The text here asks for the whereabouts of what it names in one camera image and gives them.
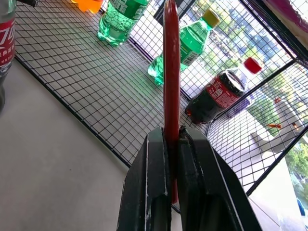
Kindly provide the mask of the red bottle opener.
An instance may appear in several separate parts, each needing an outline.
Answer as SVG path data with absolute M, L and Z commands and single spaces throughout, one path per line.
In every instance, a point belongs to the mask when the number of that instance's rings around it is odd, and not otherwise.
M 178 201 L 177 148 L 180 122 L 180 33 L 175 0 L 166 0 L 163 21 L 164 133 L 167 142 L 171 203 Z

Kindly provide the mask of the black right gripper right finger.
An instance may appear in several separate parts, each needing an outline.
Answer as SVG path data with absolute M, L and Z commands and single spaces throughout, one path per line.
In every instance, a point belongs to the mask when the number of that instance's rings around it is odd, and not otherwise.
M 183 231 L 262 231 L 234 171 L 200 131 L 185 126 L 177 184 Z

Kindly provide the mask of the orange soda bottle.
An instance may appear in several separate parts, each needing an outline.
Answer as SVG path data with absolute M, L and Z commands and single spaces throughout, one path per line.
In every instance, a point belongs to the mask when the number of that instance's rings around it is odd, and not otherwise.
M 89 10 L 91 13 L 97 13 L 103 4 L 103 0 L 70 0 L 75 3 L 78 8 L 85 12 Z

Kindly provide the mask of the green soda bottle yellow cap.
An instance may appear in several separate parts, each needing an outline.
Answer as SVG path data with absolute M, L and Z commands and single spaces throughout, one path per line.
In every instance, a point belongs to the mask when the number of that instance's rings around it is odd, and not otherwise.
M 187 69 L 204 52 L 209 35 L 219 23 L 218 15 L 207 9 L 202 17 L 180 28 L 180 71 Z M 148 68 L 148 74 L 154 77 L 154 83 L 164 83 L 163 54 L 157 56 Z

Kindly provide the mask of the dark cola bottle red cap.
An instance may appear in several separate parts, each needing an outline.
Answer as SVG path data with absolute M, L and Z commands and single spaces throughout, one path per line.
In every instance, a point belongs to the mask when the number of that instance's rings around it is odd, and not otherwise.
M 194 124 L 212 121 L 244 95 L 247 80 L 261 69 L 258 61 L 249 57 L 237 67 L 219 72 L 189 101 L 186 115 Z

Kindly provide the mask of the glass cola bottle red label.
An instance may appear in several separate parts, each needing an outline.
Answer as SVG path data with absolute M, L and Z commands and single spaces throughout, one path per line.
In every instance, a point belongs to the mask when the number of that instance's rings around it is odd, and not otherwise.
M 3 83 L 15 55 L 16 0 L 0 0 L 0 114 L 5 105 Z

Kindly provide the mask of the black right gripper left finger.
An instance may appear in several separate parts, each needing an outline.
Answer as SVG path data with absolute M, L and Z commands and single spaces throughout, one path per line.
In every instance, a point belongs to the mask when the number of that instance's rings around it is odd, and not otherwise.
M 162 128 L 147 134 L 129 168 L 116 231 L 170 231 L 171 183 Z

